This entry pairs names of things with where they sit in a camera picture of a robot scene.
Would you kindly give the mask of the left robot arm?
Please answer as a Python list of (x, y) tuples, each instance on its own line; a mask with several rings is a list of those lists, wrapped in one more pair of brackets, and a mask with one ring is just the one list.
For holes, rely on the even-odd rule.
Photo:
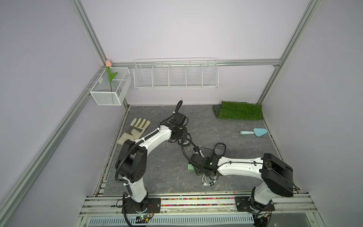
[(147, 168), (147, 157), (163, 142), (178, 143), (181, 147), (190, 145), (191, 135), (187, 132), (188, 117), (179, 112), (180, 100), (173, 114), (162, 120), (158, 127), (136, 141), (126, 140), (115, 164), (114, 179), (127, 187), (128, 197), (141, 206), (147, 202), (148, 193), (143, 183)]

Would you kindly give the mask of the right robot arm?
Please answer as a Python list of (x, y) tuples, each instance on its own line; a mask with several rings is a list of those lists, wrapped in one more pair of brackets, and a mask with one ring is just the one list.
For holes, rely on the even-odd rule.
[(213, 155), (203, 157), (193, 154), (187, 158), (198, 175), (205, 176), (247, 176), (262, 180), (251, 194), (251, 203), (268, 204), (277, 196), (293, 197), (293, 168), (273, 154), (253, 159), (233, 159)]

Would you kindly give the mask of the beige work glove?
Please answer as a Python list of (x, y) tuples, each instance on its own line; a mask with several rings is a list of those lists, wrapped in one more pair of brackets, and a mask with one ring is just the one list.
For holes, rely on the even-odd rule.
[(140, 139), (150, 124), (151, 122), (148, 119), (134, 118), (117, 144), (123, 145), (127, 140), (136, 141)]

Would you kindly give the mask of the green artificial grass mat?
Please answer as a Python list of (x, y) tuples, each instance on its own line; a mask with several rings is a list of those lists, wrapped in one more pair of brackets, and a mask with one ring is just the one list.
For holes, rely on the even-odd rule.
[(222, 101), (219, 105), (213, 105), (213, 112), (218, 119), (233, 120), (263, 120), (262, 105), (246, 102)]

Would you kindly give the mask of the teal garden trowel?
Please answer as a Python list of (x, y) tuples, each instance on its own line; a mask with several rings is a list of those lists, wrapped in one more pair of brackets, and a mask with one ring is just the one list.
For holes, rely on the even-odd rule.
[(267, 133), (267, 129), (264, 128), (254, 128), (252, 131), (240, 131), (241, 135), (255, 135), (257, 137), (261, 137)]

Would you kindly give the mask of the white mesh box basket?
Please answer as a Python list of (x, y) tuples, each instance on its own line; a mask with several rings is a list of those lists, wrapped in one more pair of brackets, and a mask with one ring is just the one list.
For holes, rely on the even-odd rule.
[(131, 82), (128, 68), (106, 67), (90, 94), (99, 106), (122, 106)]

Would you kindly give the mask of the artificial pink tulip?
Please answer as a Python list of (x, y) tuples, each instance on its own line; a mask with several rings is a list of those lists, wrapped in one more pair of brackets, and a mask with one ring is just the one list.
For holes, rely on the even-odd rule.
[(115, 72), (115, 73), (111, 72), (112, 62), (110, 60), (106, 60), (105, 66), (106, 66), (106, 71), (108, 73), (110, 91), (113, 92), (113, 90), (112, 90), (112, 81), (116, 77), (118, 72)]

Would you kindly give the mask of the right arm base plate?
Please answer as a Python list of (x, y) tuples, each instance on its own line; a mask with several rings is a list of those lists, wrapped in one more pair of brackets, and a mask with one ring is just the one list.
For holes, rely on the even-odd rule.
[(236, 196), (235, 204), (238, 212), (259, 214), (262, 212), (275, 211), (275, 207), (272, 204), (272, 201), (264, 205), (256, 202), (250, 196)]

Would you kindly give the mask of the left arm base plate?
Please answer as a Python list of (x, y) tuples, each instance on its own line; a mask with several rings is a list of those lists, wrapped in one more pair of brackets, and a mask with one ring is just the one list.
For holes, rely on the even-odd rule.
[(126, 214), (136, 213), (160, 213), (161, 198), (146, 198), (141, 203), (137, 203), (131, 198), (126, 198), (124, 202)]

